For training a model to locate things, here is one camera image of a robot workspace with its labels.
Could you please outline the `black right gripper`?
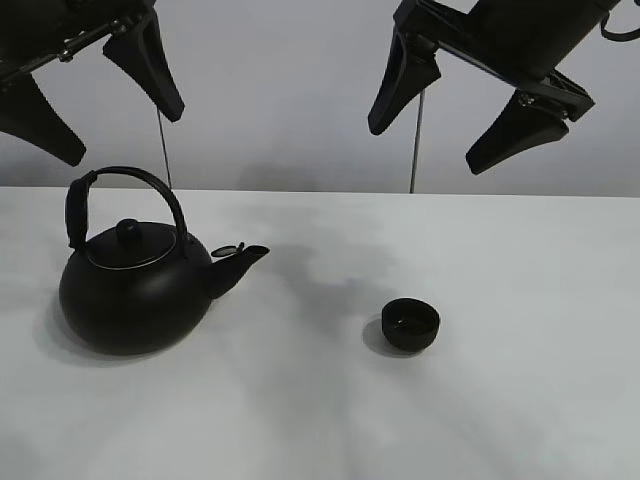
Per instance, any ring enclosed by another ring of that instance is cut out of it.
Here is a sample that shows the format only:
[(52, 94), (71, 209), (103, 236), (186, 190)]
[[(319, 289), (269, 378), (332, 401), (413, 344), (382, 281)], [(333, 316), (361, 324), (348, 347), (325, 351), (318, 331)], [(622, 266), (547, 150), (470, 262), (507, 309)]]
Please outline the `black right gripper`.
[(383, 79), (368, 114), (381, 135), (402, 110), (441, 77), (442, 49), (518, 89), (471, 146), (466, 161), (479, 175), (523, 151), (557, 142), (565, 123), (594, 104), (560, 74), (561, 61), (616, 7), (614, 1), (479, 1), (462, 13), (437, 1), (403, 1)]

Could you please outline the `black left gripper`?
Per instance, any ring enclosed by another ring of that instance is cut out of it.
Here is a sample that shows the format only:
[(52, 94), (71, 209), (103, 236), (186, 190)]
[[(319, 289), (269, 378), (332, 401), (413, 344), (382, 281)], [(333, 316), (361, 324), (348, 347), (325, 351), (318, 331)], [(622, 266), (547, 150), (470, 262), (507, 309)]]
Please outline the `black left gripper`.
[[(1, 81), (22, 76), (112, 34), (103, 54), (147, 94), (171, 122), (185, 104), (148, 1), (3, 1)], [(1, 131), (77, 166), (86, 146), (59, 117), (31, 75), (1, 85)]]

